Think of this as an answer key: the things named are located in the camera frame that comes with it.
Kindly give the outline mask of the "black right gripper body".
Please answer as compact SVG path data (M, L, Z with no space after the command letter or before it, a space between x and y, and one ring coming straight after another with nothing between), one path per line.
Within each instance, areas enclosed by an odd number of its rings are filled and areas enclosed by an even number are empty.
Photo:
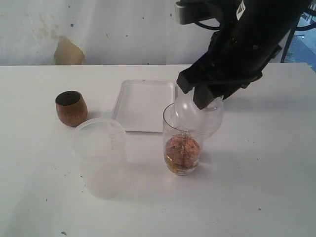
M212 37L208 52L192 66L212 71L208 88L214 98L228 98L262 77L262 70L281 50L280 30L222 31Z

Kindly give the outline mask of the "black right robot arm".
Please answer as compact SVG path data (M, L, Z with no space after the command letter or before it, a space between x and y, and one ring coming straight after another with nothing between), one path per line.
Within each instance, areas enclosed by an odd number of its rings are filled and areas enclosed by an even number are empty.
M216 19L208 50L180 72L177 84L194 92L193 102L204 109L215 98L228 98L262 77L281 51L280 41L307 9L308 0L180 0L179 24L201 25Z

